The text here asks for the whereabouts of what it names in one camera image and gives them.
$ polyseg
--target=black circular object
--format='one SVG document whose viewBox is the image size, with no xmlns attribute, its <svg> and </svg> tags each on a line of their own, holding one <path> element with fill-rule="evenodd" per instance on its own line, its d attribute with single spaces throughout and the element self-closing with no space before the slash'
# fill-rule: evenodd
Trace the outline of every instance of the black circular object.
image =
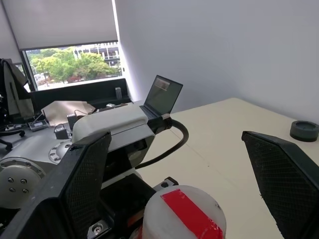
<svg viewBox="0 0 319 239">
<path fill-rule="evenodd" d="M 318 139 L 319 125 L 309 121 L 295 121 L 291 124 L 290 136 L 303 142 L 315 142 Z"/>
</svg>

